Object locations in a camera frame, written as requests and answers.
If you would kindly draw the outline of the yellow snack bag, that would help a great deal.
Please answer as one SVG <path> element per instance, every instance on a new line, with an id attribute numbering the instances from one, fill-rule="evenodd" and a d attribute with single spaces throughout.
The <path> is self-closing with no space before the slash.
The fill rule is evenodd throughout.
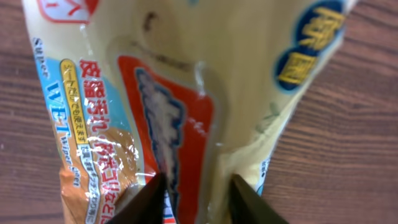
<path id="1" fill-rule="evenodd" d="M 230 223 L 343 40 L 351 0 L 23 0 L 66 223 L 108 223 L 159 172 L 166 223 Z"/>

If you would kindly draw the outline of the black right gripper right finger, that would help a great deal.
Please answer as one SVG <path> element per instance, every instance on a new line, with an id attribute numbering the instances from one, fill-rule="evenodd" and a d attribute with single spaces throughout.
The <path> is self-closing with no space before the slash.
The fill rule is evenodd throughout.
<path id="1" fill-rule="evenodd" d="M 232 224 L 288 224 L 238 174 L 229 183 L 229 213 Z"/>

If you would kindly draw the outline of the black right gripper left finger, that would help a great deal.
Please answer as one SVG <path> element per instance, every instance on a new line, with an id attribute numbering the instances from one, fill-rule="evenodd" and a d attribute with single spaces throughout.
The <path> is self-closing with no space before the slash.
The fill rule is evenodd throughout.
<path id="1" fill-rule="evenodd" d="M 139 193 L 106 224 L 163 224 L 166 177 L 156 174 Z"/>

